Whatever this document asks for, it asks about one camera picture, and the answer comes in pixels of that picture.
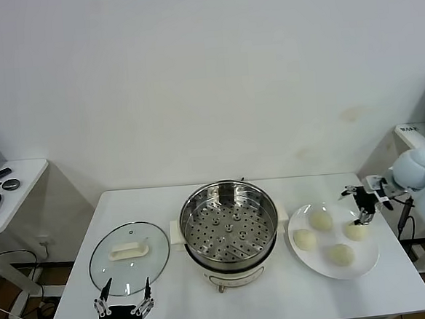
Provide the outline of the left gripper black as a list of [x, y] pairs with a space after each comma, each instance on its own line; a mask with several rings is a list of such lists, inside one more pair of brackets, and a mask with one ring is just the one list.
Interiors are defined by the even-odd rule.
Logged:
[[149, 277], [146, 278], [144, 298], [136, 307], [134, 305], [119, 305], [109, 308], [107, 300], [112, 284], [111, 281], [112, 278], [110, 277], [101, 289], [99, 297], [94, 299], [93, 302], [99, 319], [142, 319], [141, 315], [147, 315], [151, 311], [154, 306], [154, 299], [152, 298]]

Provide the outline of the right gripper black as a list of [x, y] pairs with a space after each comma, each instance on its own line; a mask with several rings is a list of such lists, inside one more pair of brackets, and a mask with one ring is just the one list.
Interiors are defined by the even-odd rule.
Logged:
[[362, 186], [345, 186], [338, 199], [342, 200], [350, 195], [354, 195], [354, 201], [360, 212], [358, 217], [353, 220], [350, 225], [368, 225], [376, 213], [376, 204], [378, 203], [377, 197], [374, 193], [366, 192], [365, 188]]

